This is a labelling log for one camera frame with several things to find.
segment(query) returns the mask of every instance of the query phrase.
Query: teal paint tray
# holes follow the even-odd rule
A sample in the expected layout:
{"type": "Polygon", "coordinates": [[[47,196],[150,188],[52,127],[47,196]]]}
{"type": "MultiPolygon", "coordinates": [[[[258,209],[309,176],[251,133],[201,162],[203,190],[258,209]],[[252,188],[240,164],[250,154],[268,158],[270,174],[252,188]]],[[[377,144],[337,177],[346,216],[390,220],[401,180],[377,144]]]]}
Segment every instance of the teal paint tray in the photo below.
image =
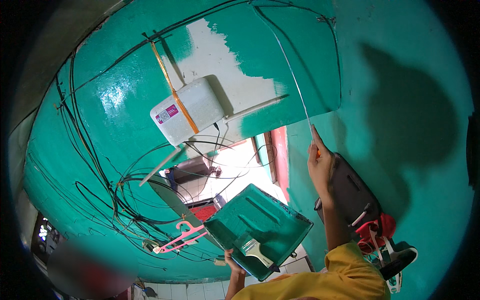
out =
{"type": "Polygon", "coordinates": [[[257,258],[244,256],[238,240],[245,233],[261,243],[263,255],[280,266],[300,245],[313,222],[271,195],[249,184],[204,222],[208,233],[248,273],[264,281],[273,272],[257,258]]]}

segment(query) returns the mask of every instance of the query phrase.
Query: person's hand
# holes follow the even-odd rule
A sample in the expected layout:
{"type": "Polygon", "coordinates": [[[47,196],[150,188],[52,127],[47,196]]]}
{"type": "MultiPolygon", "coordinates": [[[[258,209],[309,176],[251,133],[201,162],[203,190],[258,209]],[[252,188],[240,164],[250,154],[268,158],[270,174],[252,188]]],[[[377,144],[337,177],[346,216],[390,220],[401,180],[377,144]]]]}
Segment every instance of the person's hand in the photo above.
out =
{"type": "Polygon", "coordinates": [[[328,148],[324,145],[314,125],[312,125],[312,131],[314,140],[308,147],[308,173],[318,195],[320,198],[322,198],[322,195],[328,193],[335,157],[333,153],[331,153],[330,150],[328,150],[328,148]]]}
{"type": "Polygon", "coordinates": [[[238,263],[236,263],[236,262],[232,259],[232,253],[233,253],[233,249],[225,250],[225,262],[229,265],[230,269],[232,269],[232,272],[237,272],[237,273],[241,273],[241,274],[246,274],[247,271],[245,271],[244,269],[242,269],[242,267],[240,267],[240,266],[238,265],[238,263]]]}

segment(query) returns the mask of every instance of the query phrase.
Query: white unpainted patch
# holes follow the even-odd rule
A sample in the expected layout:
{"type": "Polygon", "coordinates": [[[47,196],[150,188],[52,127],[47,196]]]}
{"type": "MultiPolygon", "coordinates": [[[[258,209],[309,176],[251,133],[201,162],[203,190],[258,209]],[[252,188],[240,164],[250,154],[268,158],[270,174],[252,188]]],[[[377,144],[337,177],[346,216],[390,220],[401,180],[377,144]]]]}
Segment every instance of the white unpainted patch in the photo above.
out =
{"type": "MultiPolygon", "coordinates": [[[[280,83],[275,83],[273,79],[245,75],[240,69],[237,54],[230,51],[226,45],[227,36],[217,33],[215,25],[210,29],[208,24],[207,20],[200,19],[186,26],[190,33],[193,53],[176,62],[185,84],[200,77],[216,76],[233,108],[233,113],[251,108],[286,92],[286,88],[280,83]]],[[[174,88],[177,90],[182,88],[183,83],[167,56],[162,56],[162,60],[174,88]]],[[[228,126],[218,122],[225,144],[232,144],[245,138],[240,131],[241,120],[242,118],[238,118],[228,123],[228,126]]],[[[216,129],[210,126],[191,140],[215,141],[216,135],[216,129]]],[[[197,147],[204,153],[213,150],[211,144],[197,144],[197,147]]],[[[188,150],[187,155],[193,157],[198,154],[188,150]]]]}

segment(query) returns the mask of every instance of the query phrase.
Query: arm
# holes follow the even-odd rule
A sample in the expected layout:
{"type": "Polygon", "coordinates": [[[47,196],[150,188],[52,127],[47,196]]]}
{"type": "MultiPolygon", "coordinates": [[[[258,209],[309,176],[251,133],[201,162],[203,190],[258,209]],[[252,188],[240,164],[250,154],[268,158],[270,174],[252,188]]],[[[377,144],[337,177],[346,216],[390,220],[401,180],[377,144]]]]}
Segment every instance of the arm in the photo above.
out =
{"type": "Polygon", "coordinates": [[[330,251],[337,246],[348,243],[351,238],[346,223],[335,209],[335,201],[331,193],[330,177],[335,157],[324,145],[315,126],[312,125],[312,129],[314,140],[308,149],[308,173],[322,201],[325,235],[327,247],[330,251]],[[317,157],[317,150],[320,150],[319,157],[317,157]]]}
{"type": "Polygon", "coordinates": [[[230,269],[232,269],[225,300],[231,300],[233,296],[245,287],[245,274],[247,272],[232,259],[232,253],[233,249],[225,250],[225,262],[230,266],[230,269]]]}

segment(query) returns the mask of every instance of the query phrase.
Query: yellow shirt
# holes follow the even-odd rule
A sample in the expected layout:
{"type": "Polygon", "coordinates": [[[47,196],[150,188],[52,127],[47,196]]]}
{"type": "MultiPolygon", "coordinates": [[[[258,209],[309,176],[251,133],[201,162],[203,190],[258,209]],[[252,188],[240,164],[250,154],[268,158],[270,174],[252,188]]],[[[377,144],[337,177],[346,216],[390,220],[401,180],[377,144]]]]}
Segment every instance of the yellow shirt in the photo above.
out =
{"type": "Polygon", "coordinates": [[[353,241],[331,250],[325,257],[325,266],[326,273],[283,274],[269,282],[247,286],[232,300],[390,299],[382,275],[365,261],[353,241]]]}

